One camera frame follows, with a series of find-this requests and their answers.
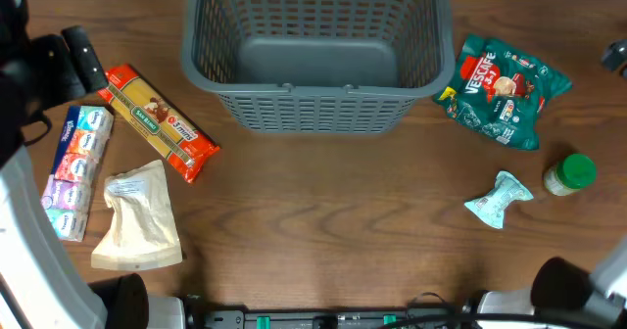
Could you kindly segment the Kleenex tissue multipack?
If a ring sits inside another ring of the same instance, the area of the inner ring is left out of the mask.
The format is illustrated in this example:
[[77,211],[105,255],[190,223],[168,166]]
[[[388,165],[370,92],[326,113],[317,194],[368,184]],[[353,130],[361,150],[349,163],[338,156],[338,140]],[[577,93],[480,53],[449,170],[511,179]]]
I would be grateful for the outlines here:
[[69,107],[53,167],[40,199],[61,240],[83,240],[92,182],[110,138],[113,122],[113,115],[104,107]]

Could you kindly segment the orange San Remo spaghetti pack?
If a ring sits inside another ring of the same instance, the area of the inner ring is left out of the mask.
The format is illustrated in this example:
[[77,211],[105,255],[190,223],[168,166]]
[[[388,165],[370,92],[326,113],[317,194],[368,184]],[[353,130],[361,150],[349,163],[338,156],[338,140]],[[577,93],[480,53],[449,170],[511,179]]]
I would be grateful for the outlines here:
[[106,71],[98,94],[188,182],[194,182],[219,145],[178,111],[130,65]]

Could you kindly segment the green lid glass jar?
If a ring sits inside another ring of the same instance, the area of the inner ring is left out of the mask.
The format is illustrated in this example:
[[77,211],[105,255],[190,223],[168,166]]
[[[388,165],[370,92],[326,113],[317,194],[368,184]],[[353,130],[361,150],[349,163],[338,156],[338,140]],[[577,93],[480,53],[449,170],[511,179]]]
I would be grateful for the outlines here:
[[572,154],[551,166],[543,175],[545,188],[556,196],[568,196],[591,186],[597,167],[586,155]]

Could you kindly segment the green Nescafe coffee bag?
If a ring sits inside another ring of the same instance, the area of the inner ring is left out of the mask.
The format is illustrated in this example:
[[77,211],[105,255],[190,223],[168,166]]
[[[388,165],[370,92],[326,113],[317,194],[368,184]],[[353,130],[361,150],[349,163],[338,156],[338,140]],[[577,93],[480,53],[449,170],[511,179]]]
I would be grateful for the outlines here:
[[543,108],[571,80],[540,59],[496,38],[465,39],[448,86],[432,100],[448,118],[507,147],[535,151]]

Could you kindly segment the beige paper pouch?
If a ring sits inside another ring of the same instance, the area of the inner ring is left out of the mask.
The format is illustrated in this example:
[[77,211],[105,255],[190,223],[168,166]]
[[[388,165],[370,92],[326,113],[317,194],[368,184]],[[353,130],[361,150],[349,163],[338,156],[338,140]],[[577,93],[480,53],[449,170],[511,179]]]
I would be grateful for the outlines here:
[[182,262],[163,163],[152,161],[105,180],[111,227],[91,255],[91,266],[142,271]]

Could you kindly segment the light teal snack packet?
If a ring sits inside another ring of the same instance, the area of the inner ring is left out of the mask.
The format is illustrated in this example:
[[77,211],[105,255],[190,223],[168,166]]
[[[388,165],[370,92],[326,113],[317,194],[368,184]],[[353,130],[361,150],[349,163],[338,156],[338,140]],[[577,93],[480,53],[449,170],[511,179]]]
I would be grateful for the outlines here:
[[503,229],[506,208],[513,202],[533,199],[532,193],[511,173],[502,170],[495,179],[494,188],[485,196],[464,203],[464,206],[486,225]]

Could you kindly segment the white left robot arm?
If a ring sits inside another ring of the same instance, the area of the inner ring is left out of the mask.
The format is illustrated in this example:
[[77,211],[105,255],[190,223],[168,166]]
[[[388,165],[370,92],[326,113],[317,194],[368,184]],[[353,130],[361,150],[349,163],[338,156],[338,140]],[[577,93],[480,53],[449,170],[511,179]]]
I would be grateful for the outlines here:
[[136,273],[87,284],[39,201],[26,125],[107,84],[86,32],[29,38],[26,0],[1,0],[1,325],[183,328],[176,297],[151,297]]

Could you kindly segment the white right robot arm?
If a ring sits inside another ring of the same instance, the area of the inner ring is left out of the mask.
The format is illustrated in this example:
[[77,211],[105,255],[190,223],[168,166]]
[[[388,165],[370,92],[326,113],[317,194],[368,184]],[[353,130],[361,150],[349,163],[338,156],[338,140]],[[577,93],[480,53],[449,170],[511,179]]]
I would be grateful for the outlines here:
[[[601,60],[608,71],[626,65],[626,39],[611,43]],[[596,166],[572,154],[550,167],[545,187],[567,196],[594,181]],[[484,292],[465,310],[476,328],[626,328],[626,236],[591,273],[564,258],[547,260],[530,288]]]

